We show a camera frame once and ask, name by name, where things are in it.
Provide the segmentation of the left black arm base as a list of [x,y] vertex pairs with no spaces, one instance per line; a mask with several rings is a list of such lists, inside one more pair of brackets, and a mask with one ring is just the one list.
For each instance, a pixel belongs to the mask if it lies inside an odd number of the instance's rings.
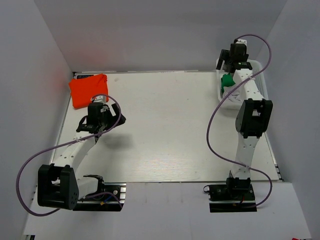
[[104,183],[95,193],[80,198],[73,211],[120,212],[125,204],[126,183]]

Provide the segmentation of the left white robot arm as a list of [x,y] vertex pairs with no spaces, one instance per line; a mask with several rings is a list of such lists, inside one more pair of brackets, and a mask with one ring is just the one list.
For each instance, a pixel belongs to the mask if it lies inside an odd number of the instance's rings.
[[99,200],[107,195],[100,175],[76,172],[102,135],[126,122],[117,102],[107,104],[111,96],[97,94],[91,98],[87,114],[79,121],[73,140],[51,164],[38,170],[37,203],[41,207],[74,210],[79,201]]

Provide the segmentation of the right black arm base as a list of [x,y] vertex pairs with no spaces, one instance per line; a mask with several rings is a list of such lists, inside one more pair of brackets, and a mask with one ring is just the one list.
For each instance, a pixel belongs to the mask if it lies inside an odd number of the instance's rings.
[[257,212],[256,198],[252,185],[244,193],[228,192],[226,184],[210,184],[203,187],[209,196],[210,213],[250,213]]

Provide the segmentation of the green t-shirt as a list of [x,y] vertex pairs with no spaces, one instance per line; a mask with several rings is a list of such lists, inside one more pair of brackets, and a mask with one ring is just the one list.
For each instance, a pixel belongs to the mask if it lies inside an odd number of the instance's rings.
[[225,92],[225,87],[229,88],[229,87],[232,87],[236,84],[233,80],[233,76],[230,73],[224,74],[220,79],[220,83],[221,83],[221,92],[222,93]]

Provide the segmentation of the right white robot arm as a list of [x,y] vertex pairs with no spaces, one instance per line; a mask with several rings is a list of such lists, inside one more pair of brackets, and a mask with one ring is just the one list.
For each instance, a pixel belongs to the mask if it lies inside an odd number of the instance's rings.
[[229,172],[225,187],[226,195],[233,200],[250,190],[254,152],[268,128],[273,109],[272,101],[265,99],[256,85],[248,58],[247,41],[236,39],[229,50],[221,50],[216,65],[221,106],[238,110],[235,120],[238,133],[236,164]]

